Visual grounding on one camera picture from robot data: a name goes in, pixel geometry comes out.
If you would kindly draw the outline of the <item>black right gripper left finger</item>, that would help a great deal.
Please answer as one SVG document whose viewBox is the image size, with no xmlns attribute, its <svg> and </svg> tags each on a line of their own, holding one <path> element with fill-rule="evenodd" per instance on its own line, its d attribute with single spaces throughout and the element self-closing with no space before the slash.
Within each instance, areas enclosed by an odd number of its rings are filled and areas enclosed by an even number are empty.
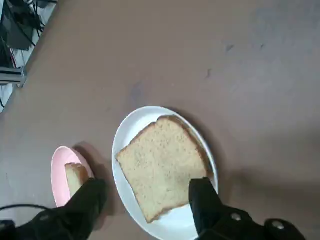
<svg viewBox="0 0 320 240">
<path fill-rule="evenodd" d="M 12 204 L 1 211 L 32 208 L 40 212 L 29 222 L 16 226 L 10 219 L 0 221 L 2 240 L 87 240 L 107 202 L 107 184 L 103 179 L 89 178 L 71 199 L 61 207 L 36 204 Z"/>
</svg>

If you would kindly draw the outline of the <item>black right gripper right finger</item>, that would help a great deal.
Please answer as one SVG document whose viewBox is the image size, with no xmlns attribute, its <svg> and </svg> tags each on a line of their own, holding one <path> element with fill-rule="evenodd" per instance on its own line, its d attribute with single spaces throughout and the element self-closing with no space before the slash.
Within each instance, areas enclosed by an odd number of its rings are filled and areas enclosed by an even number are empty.
<svg viewBox="0 0 320 240">
<path fill-rule="evenodd" d="M 267 219 L 256 223 L 244 210 L 222 203 L 209 178 L 192 179 L 189 204 L 198 240 L 304 240 L 290 222 Z"/>
</svg>

